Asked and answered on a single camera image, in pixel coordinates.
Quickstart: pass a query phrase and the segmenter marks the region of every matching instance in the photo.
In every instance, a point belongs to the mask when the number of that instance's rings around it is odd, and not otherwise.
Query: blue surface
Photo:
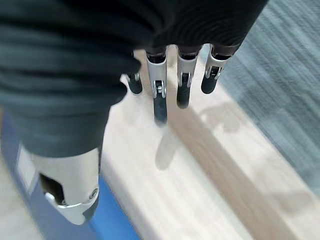
[[[140,239],[104,180],[100,180],[100,201],[91,225],[104,240]]]
[[[1,132],[1,153],[16,186],[34,221],[46,240],[139,240],[115,197],[100,178],[100,199],[92,220],[82,226],[73,225],[61,216],[44,198],[37,183],[29,196],[17,172],[19,138],[8,115],[4,116]]]

